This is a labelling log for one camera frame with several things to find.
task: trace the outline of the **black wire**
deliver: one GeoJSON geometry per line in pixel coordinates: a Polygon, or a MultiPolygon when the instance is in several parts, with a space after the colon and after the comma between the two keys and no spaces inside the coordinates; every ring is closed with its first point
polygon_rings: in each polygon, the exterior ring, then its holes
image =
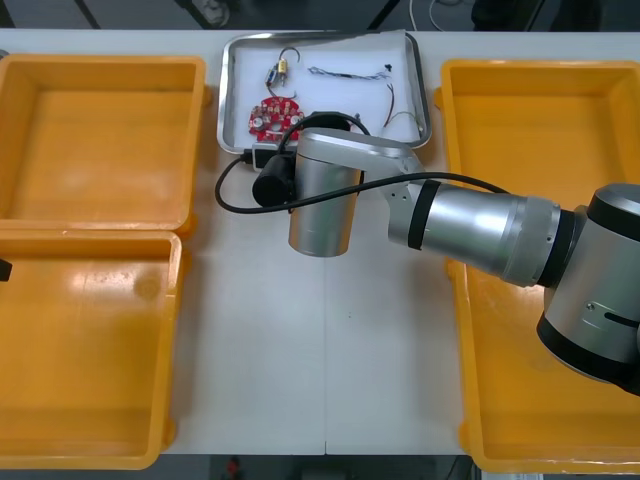
{"type": "Polygon", "coordinates": [[[211,25],[211,23],[209,23],[207,17],[205,17],[202,12],[198,10],[198,7],[196,7],[191,0],[174,0],[174,2],[180,8],[185,9],[187,13],[191,15],[191,18],[193,18],[200,26],[200,28],[202,28],[203,30],[213,30],[213,26],[211,25]]]}
{"type": "Polygon", "coordinates": [[[87,7],[87,4],[84,3],[84,0],[74,0],[74,1],[76,2],[76,6],[78,7],[78,10],[80,10],[80,13],[82,13],[82,15],[87,20],[87,22],[89,22],[89,25],[91,25],[91,28],[93,28],[94,30],[100,30],[100,25],[98,24],[96,17],[93,16],[93,13],[91,13],[91,10],[89,10],[89,7],[87,7]]]}
{"type": "Polygon", "coordinates": [[[346,113],[340,113],[340,112],[316,112],[316,113],[312,113],[308,117],[303,118],[295,125],[291,125],[287,129],[287,131],[284,132],[284,134],[282,135],[282,139],[280,140],[280,144],[278,145],[277,153],[280,155],[284,153],[284,147],[287,146],[287,142],[289,141],[289,138],[291,138],[291,135],[293,135],[295,132],[300,130],[302,127],[312,123],[316,118],[327,117],[327,116],[339,117],[344,120],[347,120],[348,122],[353,123],[360,130],[362,130],[362,133],[364,133],[365,135],[371,135],[369,133],[369,130],[367,130],[367,128],[362,124],[362,122],[357,118],[352,117],[351,115],[347,115],[346,113]]]}
{"type": "Polygon", "coordinates": [[[231,171],[231,169],[235,167],[238,163],[243,161],[244,160],[241,157],[236,158],[227,166],[227,168],[225,168],[222,171],[222,173],[220,174],[220,178],[216,182],[215,197],[216,197],[216,201],[225,210],[233,213],[244,214],[244,215],[256,215],[260,213],[282,212],[285,210],[290,210],[292,208],[306,207],[308,205],[313,205],[315,203],[326,202],[327,200],[333,200],[334,198],[344,197],[346,195],[363,192],[365,190],[371,190],[372,188],[384,187],[387,185],[393,185],[395,183],[412,182],[416,180],[429,180],[429,179],[454,180],[458,182],[468,183],[469,185],[474,185],[476,187],[483,188],[493,193],[509,193],[500,187],[496,187],[495,185],[492,185],[487,182],[483,182],[482,180],[478,180],[473,177],[468,177],[466,175],[460,175],[457,173],[448,173],[448,172],[419,172],[419,173],[409,173],[406,175],[397,175],[395,177],[383,178],[380,180],[374,180],[372,182],[362,183],[360,185],[353,185],[351,187],[334,190],[333,192],[323,193],[322,195],[316,195],[314,197],[309,197],[302,200],[294,200],[293,202],[285,203],[284,205],[274,205],[272,207],[248,207],[248,208],[235,207],[233,205],[229,205],[227,202],[225,202],[222,199],[222,194],[220,190],[222,189],[222,183],[224,182],[224,179],[227,178],[227,175],[229,175],[229,172],[231,171]]]}
{"type": "Polygon", "coordinates": [[[458,463],[458,460],[460,460],[460,455],[456,456],[455,460],[451,464],[451,468],[449,469],[449,473],[447,473],[447,476],[444,477],[444,480],[449,480],[451,478],[451,474],[453,473],[453,470],[456,468],[456,463],[458,463]]]}

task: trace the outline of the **yellow plastic bin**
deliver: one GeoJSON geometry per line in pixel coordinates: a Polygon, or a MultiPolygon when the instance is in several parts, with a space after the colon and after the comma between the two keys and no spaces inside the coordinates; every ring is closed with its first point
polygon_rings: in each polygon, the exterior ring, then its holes
{"type": "Polygon", "coordinates": [[[205,99],[197,57],[0,62],[0,229],[188,233],[205,99]]]}
{"type": "MultiPolygon", "coordinates": [[[[573,209],[640,183],[635,63],[453,60],[436,104],[452,172],[573,209]]],[[[585,378],[538,340],[541,287],[451,262],[464,391],[460,442],[490,472],[640,473],[640,398],[585,378]]]]}
{"type": "Polygon", "coordinates": [[[171,232],[0,231],[0,468],[139,469],[174,435],[171,232]]]}

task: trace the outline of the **silver robot arm segment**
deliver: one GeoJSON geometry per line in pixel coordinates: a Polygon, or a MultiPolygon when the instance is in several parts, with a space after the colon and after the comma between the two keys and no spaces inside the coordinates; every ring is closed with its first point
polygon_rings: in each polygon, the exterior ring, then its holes
{"type": "MultiPolygon", "coordinates": [[[[298,144],[299,199],[422,171],[405,144],[309,129],[298,144]]],[[[571,212],[539,197],[486,193],[423,180],[381,189],[389,239],[447,255],[505,282],[541,285],[543,344],[584,375],[640,395],[640,186],[598,190],[571,212]]],[[[307,255],[346,252],[356,195],[297,208],[289,243],[307,255]]]]}

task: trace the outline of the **table surface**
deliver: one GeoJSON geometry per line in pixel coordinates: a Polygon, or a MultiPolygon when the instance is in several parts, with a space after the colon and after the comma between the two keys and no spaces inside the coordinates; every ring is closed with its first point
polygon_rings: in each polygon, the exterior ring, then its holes
{"type": "MultiPolygon", "coordinates": [[[[199,55],[219,83],[237,31],[0,30],[9,52],[199,55]]],[[[413,34],[433,123],[419,151],[445,167],[432,103],[449,58],[640,60],[640,34],[413,34]]],[[[286,213],[238,216],[213,186],[230,160],[206,113],[197,176],[193,267],[178,320],[169,452],[455,454],[462,421],[458,347],[443,259],[387,241],[386,202],[360,195],[349,252],[302,256],[286,213]]],[[[238,168],[224,195],[250,204],[255,177],[238,168]]]]}

